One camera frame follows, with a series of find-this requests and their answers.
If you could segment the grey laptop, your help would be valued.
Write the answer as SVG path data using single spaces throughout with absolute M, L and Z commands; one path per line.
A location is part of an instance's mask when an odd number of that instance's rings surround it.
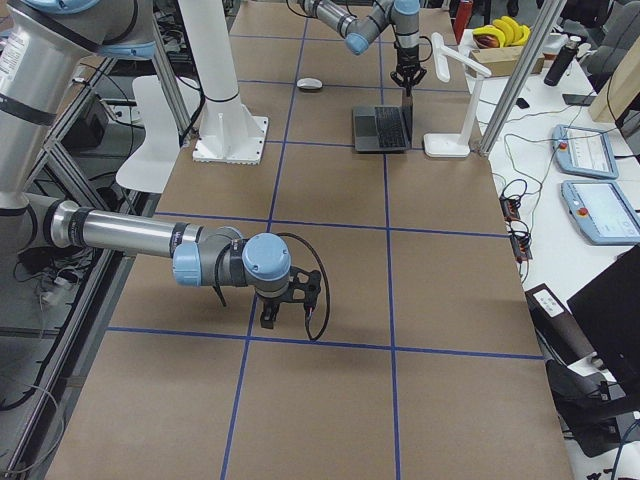
M 412 96 L 404 96 L 400 106 L 356 106 L 352 120 L 358 153 L 399 153 L 412 146 Z

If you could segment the black smartphone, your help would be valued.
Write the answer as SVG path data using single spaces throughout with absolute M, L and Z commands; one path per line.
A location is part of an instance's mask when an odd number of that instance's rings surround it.
M 595 95 L 563 94 L 562 99 L 568 106 L 590 106 L 596 99 Z

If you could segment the aluminium frame post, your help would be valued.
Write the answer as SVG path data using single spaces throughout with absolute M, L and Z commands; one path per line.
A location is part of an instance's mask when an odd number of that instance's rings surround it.
M 556 20 L 566 5 L 566 0 L 545 1 L 532 27 L 531 36 L 516 63 L 514 72 L 509 77 L 497 106 L 489 120 L 488 126 L 478 146 L 478 153 L 488 157 L 505 126 L 526 80 L 541 53 L 545 39 L 555 25 Z

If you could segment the blue teach pendant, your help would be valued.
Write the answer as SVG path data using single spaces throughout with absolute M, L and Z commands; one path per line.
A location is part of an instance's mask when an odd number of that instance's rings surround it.
M 615 181 L 567 180 L 560 191 L 570 217 L 592 244 L 639 243 L 639 216 Z
M 552 151 L 557 166 L 566 174 L 605 180 L 619 176 L 604 130 L 558 124 L 552 132 Z

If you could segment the cardboard box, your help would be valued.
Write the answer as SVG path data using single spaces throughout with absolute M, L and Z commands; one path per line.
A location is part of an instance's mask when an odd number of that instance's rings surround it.
M 472 49 L 469 58 L 488 68 L 493 77 L 508 77 L 514 73 L 523 51 L 523 46 Z

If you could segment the lower blue teach pendant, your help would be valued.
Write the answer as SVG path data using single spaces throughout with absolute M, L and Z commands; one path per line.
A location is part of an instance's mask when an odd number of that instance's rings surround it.
M 560 191 L 570 217 L 592 244 L 639 243 L 639 216 L 615 181 L 567 180 Z

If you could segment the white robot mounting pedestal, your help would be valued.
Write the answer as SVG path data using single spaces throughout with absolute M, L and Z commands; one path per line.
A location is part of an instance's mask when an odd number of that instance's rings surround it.
M 186 0 L 179 8 L 205 100 L 193 158 L 256 165 L 269 119 L 252 115 L 242 102 L 223 3 Z

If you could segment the upper blue teach pendant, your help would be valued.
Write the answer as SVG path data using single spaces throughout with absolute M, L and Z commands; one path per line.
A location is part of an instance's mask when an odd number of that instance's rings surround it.
M 552 132 L 552 151 L 557 166 L 566 174 L 605 180 L 619 176 L 604 130 L 558 124 Z

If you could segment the black water bottle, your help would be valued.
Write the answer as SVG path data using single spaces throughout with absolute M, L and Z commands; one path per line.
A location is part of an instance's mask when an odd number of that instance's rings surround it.
M 569 37 L 567 42 L 560 49 L 543 80 L 546 85 L 556 86 L 559 83 L 568 66 L 575 58 L 581 42 L 582 39 L 579 36 Z

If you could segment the yellow bananas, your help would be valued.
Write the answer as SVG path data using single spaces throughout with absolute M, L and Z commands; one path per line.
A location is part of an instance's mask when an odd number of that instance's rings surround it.
M 495 19 L 489 25 L 472 30 L 472 37 L 479 48 L 505 48 L 523 46 L 531 35 L 531 29 L 509 16 Z

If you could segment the white computer mouse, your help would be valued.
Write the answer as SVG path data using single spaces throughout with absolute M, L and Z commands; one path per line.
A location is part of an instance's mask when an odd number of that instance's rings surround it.
M 303 92 L 317 92 L 323 89 L 323 83 L 319 79 L 305 77 L 297 80 L 296 87 Z

